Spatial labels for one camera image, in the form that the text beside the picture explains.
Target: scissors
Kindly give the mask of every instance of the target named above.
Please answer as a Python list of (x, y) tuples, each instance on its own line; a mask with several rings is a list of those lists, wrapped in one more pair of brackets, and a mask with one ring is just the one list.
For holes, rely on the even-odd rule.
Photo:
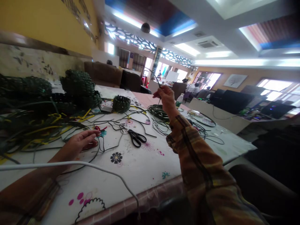
[(128, 130), (128, 133), (130, 134), (132, 144), (137, 148), (142, 146), (141, 142), (146, 143), (146, 141), (147, 141), (147, 138), (145, 136), (143, 136), (139, 133), (136, 133), (131, 129)]

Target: woven basket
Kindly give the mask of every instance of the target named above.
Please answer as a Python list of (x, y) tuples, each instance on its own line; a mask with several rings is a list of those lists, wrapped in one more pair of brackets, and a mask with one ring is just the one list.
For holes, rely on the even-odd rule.
[(130, 109), (130, 102), (129, 98), (118, 95), (113, 98), (112, 108), (117, 113), (124, 113)]
[(78, 107), (84, 110), (100, 106), (102, 102), (102, 98), (98, 91), (94, 91), (94, 93), (90, 96), (74, 96), (74, 98)]
[(74, 104), (72, 96), (62, 93), (54, 93), (51, 96), (60, 113), (70, 115), (76, 112), (77, 106)]
[(95, 91), (95, 83), (86, 72), (67, 70), (66, 77), (60, 77), (60, 82), (68, 95), (90, 96)]
[(0, 74), (0, 96), (14, 99), (49, 97), (51, 84), (39, 77), (6, 77)]

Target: black flower print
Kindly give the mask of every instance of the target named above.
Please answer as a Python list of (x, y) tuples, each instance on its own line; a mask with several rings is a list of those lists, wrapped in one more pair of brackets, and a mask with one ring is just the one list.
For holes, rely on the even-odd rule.
[(115, 162), (115, 164), (118, 164), (122, 161), (121, 159), (123, 159), (123, 156), (121, 153), (116, 152), (116, 153), (113, 153), (113, 155), (110, 157), (110, 159), (111, 159), (112, 163)]

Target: curtain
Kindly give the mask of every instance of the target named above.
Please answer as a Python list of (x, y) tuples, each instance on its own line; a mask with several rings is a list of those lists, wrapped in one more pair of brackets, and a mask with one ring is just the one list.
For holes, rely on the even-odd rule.
[(130, 51), (127, 51), (123, 48), (118, 48), (118, 56), (119, 56), (119, 66), (126, 68), (128, 59), (129, 59)]
[(132, 69), (143, 71), (146, 64), (146, 57), (135, 53), (133, 55)]

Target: water bottle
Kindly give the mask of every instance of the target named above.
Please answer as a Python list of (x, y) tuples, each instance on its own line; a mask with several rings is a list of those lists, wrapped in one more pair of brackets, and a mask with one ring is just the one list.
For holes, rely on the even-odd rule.
[(184, 96), (184, 94), (182, 93), (182, 94), (177, 98), (176, 103), (175, 103), (176, 108), (179, 108), (179, 106), (181, 105), (181, 103), (182, 103), (182, 101), (183, 101), (183, 96)]

